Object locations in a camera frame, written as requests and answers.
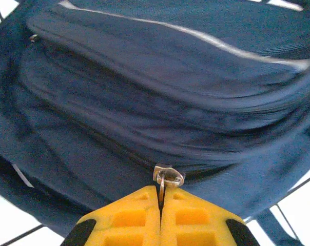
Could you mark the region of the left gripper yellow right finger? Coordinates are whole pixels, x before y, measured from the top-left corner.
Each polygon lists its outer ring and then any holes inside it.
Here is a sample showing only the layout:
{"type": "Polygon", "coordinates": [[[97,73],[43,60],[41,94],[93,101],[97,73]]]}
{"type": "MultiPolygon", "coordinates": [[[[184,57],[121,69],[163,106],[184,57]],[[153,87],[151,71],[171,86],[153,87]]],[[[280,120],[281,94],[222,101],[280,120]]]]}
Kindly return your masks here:
{"type": "Polygon", "coordinates": [[[258,241],[237,215],[179,188],[167,188],[161,245],[252,246],[258,241]]]}

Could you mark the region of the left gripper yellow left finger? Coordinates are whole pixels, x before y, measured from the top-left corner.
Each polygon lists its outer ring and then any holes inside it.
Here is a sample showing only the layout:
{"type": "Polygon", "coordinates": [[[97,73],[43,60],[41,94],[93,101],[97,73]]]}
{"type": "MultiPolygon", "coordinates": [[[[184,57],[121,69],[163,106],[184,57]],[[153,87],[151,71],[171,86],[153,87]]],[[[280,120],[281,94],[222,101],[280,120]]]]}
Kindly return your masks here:
{"type": "Polygon", "coordinates": [[[159,245],[157,189],[145,186],[83,216],[61,245],[159,245]]]}

